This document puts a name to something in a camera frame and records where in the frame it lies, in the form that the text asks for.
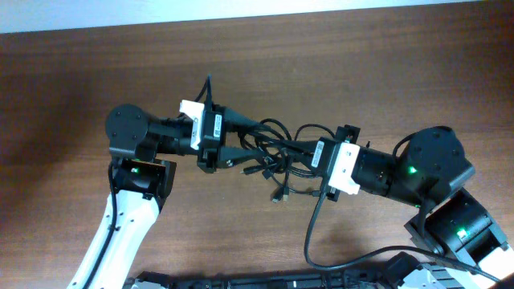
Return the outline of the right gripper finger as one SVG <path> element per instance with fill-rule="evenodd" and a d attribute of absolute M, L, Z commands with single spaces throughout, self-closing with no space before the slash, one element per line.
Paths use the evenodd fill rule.
<path fill-rule="evenodd" d="M 265 135 L 256 137 L 256 150 L 261 154 L 270 154 L 269 149 L 289 149 L 296 153 L 314 153 L 317 146 L 317 140 L 301 141 L 275 139 Z"/>
<path fill-rule="evenodd" d="M 300 169 L 298 167 L 295 167 L 293 165 L 293 162 L 288 158 L 284 158 L 280 162 L 280 164 L 281 171 L 284 173 L 285 181 L 287 181 L 290 178 L 290 176 L 299 177 L 303 179 L 315 179 L 319 177 L 319 175 L 316 175 L 310 169 Z"/>

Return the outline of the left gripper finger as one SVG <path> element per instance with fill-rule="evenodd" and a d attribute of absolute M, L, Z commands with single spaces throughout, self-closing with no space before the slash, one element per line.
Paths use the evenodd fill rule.
<path fill-rule="evenodd" d="M 243 162 L 265 157 L 265 152 L 260 149 L 241 149 L 236 147 L 222 146 L 218 150 L 216 167 L 227 169 Z"/>
<path fill-rule="evenodd" d="M 228 107 L 223 108 L 223 119 L 227 132 L 244 132 L 259 126 L 259 122 L 251 120 Z"/>

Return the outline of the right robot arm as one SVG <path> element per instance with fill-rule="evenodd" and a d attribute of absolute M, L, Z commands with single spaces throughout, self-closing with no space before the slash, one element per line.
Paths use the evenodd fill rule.
<path fill-rule="evenodd" d="M 364 191 L 415 207 L 405 225 L 411 245 L 390 247 L 386 287 L 494 288 L 513 280 L 512 246 L 465 189 L 475 169 L 451 128 L 411 133 L 391 153 L 358 145 L 359 132 L 345 125 L 317 141 L 274 140 L 263 175 L 320 178 L 319 201 Z"/>

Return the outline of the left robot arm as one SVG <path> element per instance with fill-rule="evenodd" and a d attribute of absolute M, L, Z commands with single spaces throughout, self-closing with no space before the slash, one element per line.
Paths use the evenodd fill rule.
<path fill-rule="evenodd" d="M 171 193 L 177 165 L 160 154 L 196 156 L 206 173 L 260 158 L 260 150 L 225 144 L 229 132 L 260 124 L 208 102 L 183 100 L 177 118 L 159 118 L 132 105 L 108 114 L 105 131 L 112 160 L 110 193 L 100 226 L 69 283 L 70 288 L 121 288 L 137 251 Z"/>

